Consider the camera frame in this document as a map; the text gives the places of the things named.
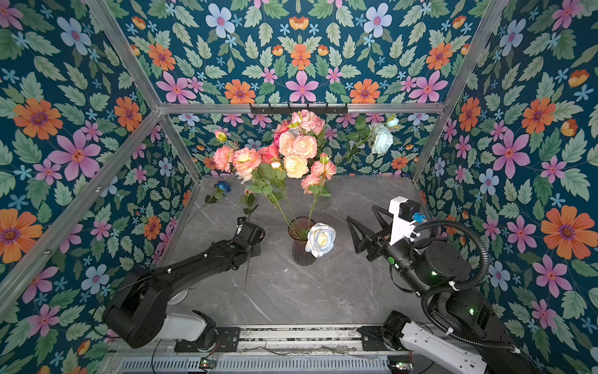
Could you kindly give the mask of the small pink rose stem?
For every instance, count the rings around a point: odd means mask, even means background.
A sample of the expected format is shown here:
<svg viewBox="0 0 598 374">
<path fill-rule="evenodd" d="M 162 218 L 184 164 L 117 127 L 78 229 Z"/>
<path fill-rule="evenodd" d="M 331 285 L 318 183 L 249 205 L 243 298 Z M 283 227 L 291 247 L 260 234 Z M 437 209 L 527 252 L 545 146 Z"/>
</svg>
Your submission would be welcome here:
<svg viewBox="0 0 598 374">
<path fill-rule="evenodd" d="M 245 222 L 250 223 L 252 219 L 252 214 L 255 212 L 257 207 L 259 206 L 256 202 L 255 194 L 246 189 L 244 191 L 243 196 L 241 197 L 241 203 L 243 205 L 243 213 L 245 216 Z M 249 280 L 249 268 L 250 268 L 250 261 L 254 254 L 259 250 L 259 246 L 252 246 L 249 249 L 249 258 L 247 261 L 247 269 L 245 274 L 245 281 L 244 285 L 247 285 Z"/>
</svg>

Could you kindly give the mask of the purple ribbed glass vase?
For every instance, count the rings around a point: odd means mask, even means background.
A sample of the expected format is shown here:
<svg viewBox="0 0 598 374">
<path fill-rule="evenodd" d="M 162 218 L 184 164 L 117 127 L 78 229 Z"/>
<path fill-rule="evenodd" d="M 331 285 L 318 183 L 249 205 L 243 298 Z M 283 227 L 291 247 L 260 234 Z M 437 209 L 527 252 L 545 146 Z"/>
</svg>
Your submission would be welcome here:
<svg viewBox="0 0 598 374">
<path fill-rule="evenodd" d="M 292 259 L 299 266 L 310 266 L 316 258 L 306 251 L 308 233 L 316 223 L 308 217 L 299 217 L 291 221 L 287 232 L 293 239 Z"/>
</svg>

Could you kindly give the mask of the blue rose stem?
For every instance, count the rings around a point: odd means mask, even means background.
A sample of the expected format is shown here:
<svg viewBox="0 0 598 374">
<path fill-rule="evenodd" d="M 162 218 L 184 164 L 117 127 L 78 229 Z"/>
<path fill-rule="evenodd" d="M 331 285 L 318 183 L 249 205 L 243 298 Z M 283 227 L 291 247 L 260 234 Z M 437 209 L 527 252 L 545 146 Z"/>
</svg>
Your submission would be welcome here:
<svg viewBox="0 0 598 374">
<path fill-rule="evenodd" d="M 224 199 L 231 191 L 231 186 L 228 182 L 219 181 L 213 186 L 213 191 L 208 193 L 205 197 L 204 203 L 207 205 L 216 204 Z"/>
</svg>

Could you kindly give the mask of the large white rose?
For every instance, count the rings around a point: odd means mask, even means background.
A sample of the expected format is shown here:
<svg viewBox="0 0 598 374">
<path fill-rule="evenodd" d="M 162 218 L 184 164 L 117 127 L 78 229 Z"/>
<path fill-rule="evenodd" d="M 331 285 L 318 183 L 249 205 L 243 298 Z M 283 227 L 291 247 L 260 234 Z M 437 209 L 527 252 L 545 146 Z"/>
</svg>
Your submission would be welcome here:
<svg viewBox="0 0 598 374">
<path fill-rule="evenodd" d="M 334 248 L 336 230 L 328 224 L 318 223 L 310 228 L 305 251 L 313 257 L 323 257 Z"/>
</svg>

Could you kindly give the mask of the pink peony spray stem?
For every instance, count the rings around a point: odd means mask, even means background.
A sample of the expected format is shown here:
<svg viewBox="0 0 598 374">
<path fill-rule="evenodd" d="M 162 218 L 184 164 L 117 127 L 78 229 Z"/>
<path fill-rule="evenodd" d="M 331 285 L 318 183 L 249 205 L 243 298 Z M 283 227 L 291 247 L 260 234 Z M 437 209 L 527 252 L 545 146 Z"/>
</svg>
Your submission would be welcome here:
<svg viewBox="0 0 598 374">
<path fill-rule="evenodd" d="M 241 148 L 225 132 L 216 131 L 215 138 L 220 145 L 213 155 L 216 170 L 235 175 L 242 183 L 248 184 L 249 191 L 268 199 L 282 213 L 289 227 L 296 216 L 292 211 L 286 213 L 282 205 L 283 201 L 288 202 L 285 174 L 263 164 L 257 149 Z"/>
</svg>

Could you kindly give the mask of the cream peony bunch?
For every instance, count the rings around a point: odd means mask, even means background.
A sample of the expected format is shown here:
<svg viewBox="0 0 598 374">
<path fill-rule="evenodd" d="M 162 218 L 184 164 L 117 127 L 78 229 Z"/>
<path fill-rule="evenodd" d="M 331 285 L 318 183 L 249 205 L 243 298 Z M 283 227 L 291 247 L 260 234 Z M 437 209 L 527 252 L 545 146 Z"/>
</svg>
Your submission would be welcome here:
<svg viewBox="0 0 598 374">
<path fill-rule="evenodd" d="M 273 161 L 270 166 L 291 179 L 300 179 L 309 172 L 308 159 L 299 155 L 286 156 L 282 161 Z"/>
</svg>

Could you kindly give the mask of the cream pink large rose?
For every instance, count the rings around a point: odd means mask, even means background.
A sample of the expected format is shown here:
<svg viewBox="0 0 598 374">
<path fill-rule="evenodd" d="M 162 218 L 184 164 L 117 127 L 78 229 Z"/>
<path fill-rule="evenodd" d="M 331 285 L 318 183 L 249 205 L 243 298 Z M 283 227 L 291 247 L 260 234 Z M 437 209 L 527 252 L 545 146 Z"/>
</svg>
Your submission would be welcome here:
<svg viewBox="0 0 598 374">
<path fill-rule="evenodd" d="M 284 132 L 279 137 L 279 153 L 284 157 L 288 157 L 294 154 L 294 141 L 296 135 L 292 132 Z"/>
</svg>

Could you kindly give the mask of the white flower spray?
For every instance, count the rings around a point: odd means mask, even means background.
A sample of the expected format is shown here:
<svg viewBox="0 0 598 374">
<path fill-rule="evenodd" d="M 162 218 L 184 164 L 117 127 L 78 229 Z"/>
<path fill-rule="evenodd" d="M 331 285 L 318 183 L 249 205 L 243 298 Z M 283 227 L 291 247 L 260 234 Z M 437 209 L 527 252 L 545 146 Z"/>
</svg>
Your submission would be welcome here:
<svg viewBox="0 0 598 374">
<path fill-rule="evenodd" d="M 364 115 L 358 115 L 355 121 L 355 131 L 347 135 L 348 148 L 342 156 L 341 163 L 352 162 L 353 158 L 362 151 L 361 147 L 368 147 L 375 156 L 385 155 L 394 143 L 393 130 L 400 124 L 397 115 L 382 117 L 381 121 L 367 122 Z"/>
</svg>

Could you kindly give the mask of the coral pink rose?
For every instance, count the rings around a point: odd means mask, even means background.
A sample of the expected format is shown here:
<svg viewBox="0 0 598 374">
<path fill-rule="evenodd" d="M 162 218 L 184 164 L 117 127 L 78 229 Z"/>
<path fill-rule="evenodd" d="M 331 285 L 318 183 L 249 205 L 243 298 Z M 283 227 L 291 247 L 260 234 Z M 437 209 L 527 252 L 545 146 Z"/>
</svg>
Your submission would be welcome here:
<svg viewBox="0 0 598 374">
<path fill-rule="evenodd" d="M 275 131 L 273 133 L 274 143 L 278 142 L 281 135 L 289 130 L 289 125 L 290 125 L 289 121 L 284 120 L 284 121 L 282 121 L 282 123 L 280 123 L 277 126 L 277 128 L 275 129 Z"/>
</svg>

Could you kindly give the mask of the large pink peony bunch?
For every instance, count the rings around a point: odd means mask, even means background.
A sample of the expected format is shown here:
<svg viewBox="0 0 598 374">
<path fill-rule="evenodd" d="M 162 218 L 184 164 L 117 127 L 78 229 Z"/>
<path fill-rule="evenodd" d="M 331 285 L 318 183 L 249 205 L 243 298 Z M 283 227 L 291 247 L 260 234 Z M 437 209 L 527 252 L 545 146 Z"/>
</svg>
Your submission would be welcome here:
<svg viewBox="0 0 598 374">
<path fill-rule="evenodd" d="M 325 121 L 309 110 L 301 110 L 291 115 L 292 154 L 306 159 L 316 157 L 319 137 L 325 128 Z"/>
</svg>

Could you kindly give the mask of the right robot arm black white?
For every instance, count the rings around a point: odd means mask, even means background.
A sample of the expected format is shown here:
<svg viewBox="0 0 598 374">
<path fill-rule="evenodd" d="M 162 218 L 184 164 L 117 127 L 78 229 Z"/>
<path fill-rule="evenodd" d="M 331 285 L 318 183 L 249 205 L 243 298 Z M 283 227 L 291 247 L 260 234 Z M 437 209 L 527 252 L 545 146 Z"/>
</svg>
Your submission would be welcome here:
<svg viewBox="0 0 598 374">
<path fill-rule="evenodd" d="M 419 297 L 423 314 L 440 332 L 392 311 L 373 339 L 390 350 L 423 355 L 452 373 L 537 373 L 478 288 L 489 273 L 487 244 L 459 222 L 426 220 L 416 206 L 408 200 L 391 210 L 372 207 L 378 232 L 346 219 L 356 253 L 365 252 L 370 262 L 386 260 L 405 282 L 402 290 Z M 472 241 L 478 266 L 473 268 L 447 238 L 421 237 L 437 228 L 453 228 Z"/>
</svg>

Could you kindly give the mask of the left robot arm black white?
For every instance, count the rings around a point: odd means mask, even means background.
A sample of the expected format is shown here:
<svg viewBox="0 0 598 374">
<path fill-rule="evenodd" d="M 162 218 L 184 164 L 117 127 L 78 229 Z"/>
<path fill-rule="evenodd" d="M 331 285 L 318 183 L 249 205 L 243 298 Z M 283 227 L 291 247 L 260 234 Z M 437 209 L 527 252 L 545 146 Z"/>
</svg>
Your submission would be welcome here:
<svg viewBox="0 0 598 374">
<path fill-rule="evenodd" d="M 178 340 L 204 352 L 212 349 L 215 322 L 199 310 L 169 313 L 169 302 L 201 280 L 236 270 L 258 256 L 255 248 L 265 234 L 262 227 L 239 218 L 233 238 L 214 242 L 198 255 L 152 270 L 131 270 L 104 310 L 102 322 L 131 348 Z"/>
</svg>

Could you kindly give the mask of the small white dial clock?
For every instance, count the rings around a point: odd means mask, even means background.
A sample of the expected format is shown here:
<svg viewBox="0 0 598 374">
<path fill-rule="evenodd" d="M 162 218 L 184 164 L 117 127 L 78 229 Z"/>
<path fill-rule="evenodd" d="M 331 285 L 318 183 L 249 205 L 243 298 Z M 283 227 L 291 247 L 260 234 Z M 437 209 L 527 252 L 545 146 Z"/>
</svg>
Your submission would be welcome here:
<svg viewBox="0 0 598 374">
<path fill-rule="evenodd" d="M 179 293 L 177 293 L 176 295 L 174 295 L 170 298 L 170 300 L 168 301 L 168 305 L 173 306 L 173 305 L 181 304 L 187 298 L 188 293 L 189 293 L 188 288 L 183 289 L 182 291 L 180 291 Z"/>
</svg>

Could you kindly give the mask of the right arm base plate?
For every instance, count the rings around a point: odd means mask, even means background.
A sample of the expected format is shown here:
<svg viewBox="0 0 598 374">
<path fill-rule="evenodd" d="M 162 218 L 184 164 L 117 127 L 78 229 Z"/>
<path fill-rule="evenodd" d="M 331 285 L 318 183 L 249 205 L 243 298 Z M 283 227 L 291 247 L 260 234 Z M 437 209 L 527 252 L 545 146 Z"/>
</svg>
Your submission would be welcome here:
<svg viewBox="0 0 598 374">
<path fill-rule="evenodd" d="M 409 351 L 423 330 L 405 314 L 393 310 L 381 326 L 358 327 L 366 352 Z"/>
</svg>

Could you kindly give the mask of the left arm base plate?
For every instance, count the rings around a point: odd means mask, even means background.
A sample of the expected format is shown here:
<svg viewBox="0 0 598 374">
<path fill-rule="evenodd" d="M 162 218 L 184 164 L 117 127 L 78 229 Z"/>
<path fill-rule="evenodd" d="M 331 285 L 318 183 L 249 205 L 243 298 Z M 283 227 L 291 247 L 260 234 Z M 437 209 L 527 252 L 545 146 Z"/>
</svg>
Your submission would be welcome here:
<svg viewBox="0 0 598 374">
<path fill-rule="evenodd" d="M 236 352 L 240 335 L 240 327 L 213 327 L 204 331 L 196 341 L 178 341 L 174 351 L 201 354 Z"/>
</svg>

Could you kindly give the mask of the aluminium front rail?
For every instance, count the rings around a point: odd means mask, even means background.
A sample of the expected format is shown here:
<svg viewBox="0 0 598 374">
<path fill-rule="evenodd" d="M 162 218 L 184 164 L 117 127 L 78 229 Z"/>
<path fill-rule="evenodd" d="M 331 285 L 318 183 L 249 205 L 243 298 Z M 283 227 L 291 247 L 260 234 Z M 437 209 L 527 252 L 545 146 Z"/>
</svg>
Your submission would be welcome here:
<svg viewBox="0 0 598 374">
<path fill-rule="evenodd" d="M 358 327 L 377 326 L 372 324 L 320 324 L 320 325 L 239 325 L 224 327 L 240 327 L 240 342 L 236 352 L 216 353 L 216 355 L 249 356 L 272 355 L 274 357 L 341 355 L 357 358 L 374 358 L 375 356 L 409 357 L 420 355 L 439 361 L 441 358 L 480 358 L 473 348 L 455 342 L 442 335 L 428 324 L 418 324 L 423 330 L 422 336 L 413 343 L 409 351 L 366 352 L 362 349 L 361 335 Z M 178 340 L 151 341 L 144 347 L 131 348 L 127 343 L 112 341 L 108 344 L 107 357 L 142 357 L 154 354 L 157 356 L 190 355 L 206 357 L 201 353 L 177 353 L 174 347 Z"/>
</svg>

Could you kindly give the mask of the metal hook rail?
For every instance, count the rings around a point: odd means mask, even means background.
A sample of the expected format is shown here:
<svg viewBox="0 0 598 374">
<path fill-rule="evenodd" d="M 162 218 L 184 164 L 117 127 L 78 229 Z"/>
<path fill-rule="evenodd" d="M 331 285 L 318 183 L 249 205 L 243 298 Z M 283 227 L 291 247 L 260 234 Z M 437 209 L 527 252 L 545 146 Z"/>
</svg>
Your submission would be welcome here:
<svg viewBox="0 0 598 374">
<path fill-rule="evenodd" d="M 291 115 L 294 112 L 309 111 L 318 116 L 344 115 L 349 112 L 347 104 L 250 104 L 253 115 Z"/>
</svg>

